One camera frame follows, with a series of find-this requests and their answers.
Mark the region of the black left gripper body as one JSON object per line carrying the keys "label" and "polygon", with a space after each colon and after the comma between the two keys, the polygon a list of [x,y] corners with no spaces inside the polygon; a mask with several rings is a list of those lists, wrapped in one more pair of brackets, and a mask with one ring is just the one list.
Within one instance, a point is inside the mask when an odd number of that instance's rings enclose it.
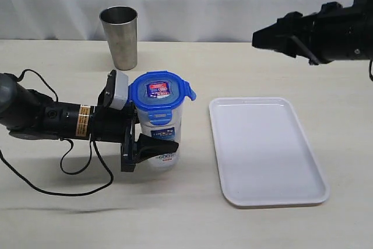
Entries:
{"label": "black left gripper body", "polygon": [[128,103],[128,100],[122,110],[110,108],[114,95],[115,70],[111,70],[107,75],[104,89],[98,96],[91,135],[95,141],[120,144],[121,171],[133,172],[136,167],[135,121],[137,115],[134,105]]}

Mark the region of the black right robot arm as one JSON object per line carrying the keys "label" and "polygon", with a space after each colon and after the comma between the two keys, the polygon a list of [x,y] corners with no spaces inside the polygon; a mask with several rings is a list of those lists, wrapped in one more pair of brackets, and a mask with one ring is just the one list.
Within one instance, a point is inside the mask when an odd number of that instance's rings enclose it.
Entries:
{"label": "black right robot arm", "polygon": [[309,15],[289,12],[255,31],[252,46],[302,56],[310,65],[372,60],[372,0],[353,0],[349,7],[328,2]]}

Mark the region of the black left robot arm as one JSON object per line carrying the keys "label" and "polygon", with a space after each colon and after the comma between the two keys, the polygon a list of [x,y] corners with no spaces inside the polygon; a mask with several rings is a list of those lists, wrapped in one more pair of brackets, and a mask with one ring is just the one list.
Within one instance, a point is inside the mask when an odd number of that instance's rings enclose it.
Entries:
{"label": "black left robot arm", "polygon": [[140,134],[133,103],[128,101],[128,76],[112,70],[97,105],[66,103],[20,85],[22,77],[1,74],[1,125],[9,135],[25,140],[78,139],[121,145],[121,170],[174,153],[179,144]]}

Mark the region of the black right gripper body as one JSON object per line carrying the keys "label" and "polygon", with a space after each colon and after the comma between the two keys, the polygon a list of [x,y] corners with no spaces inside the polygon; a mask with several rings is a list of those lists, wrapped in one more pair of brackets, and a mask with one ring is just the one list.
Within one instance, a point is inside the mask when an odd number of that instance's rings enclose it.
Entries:
{"label": "black right gripper body", "polygon": [[275,24],[273,50],[292,58],[305,57],[310,65],[326,64],[326,59],[321,57],[312,42],[316,20],[325,10],[326,4],[322,4],[319,12],[303,15],[294,11],[278,18]]}

